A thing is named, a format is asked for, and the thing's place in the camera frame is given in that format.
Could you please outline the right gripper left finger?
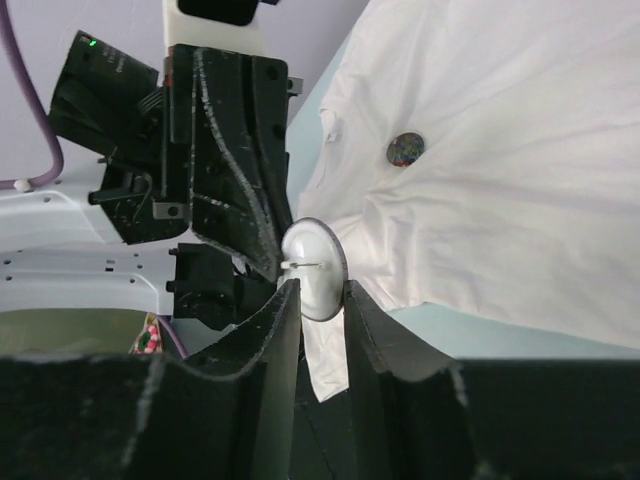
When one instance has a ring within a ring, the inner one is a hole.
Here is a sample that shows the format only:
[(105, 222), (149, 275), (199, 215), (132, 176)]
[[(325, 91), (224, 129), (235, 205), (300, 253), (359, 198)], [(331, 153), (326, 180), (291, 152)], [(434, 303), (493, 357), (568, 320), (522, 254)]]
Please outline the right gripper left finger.
[(1, 360), (5, 479), (284, 479), (300, 286), (185, 360), (19, 354)]

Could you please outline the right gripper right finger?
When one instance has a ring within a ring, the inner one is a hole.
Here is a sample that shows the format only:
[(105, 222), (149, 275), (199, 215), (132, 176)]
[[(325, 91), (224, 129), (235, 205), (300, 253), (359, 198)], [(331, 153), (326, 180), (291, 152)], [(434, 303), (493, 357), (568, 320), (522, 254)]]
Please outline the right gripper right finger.
[(635, 479), (634, 359), (455, 359), (344, 286), (363, 479)]

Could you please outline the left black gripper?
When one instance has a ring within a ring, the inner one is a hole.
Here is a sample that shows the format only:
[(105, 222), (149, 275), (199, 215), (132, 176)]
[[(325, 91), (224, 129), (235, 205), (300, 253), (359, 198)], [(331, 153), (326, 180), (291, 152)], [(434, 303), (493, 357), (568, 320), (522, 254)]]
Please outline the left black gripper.
[[(90, 205), (123, 243), (178, 237), (187, 225), (163, 170), (164, 94), (159, 72), (78, 31), (50, 102), (53, 132), (99, 156), (105, 171)], [(292, 223), (286, 196), (285, 62), (212, 48), (193, 53), (190, 228), (204, 243), (280, 275)]]

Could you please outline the white t-shirt garment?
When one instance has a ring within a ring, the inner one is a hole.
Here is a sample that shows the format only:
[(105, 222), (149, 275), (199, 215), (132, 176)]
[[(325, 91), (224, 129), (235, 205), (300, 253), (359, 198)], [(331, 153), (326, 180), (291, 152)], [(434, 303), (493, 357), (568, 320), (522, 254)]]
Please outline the white t-shirt garment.
[(638, 346), (637, 2), (372, 1), (319, 113), (297, 213), (381, 308)]

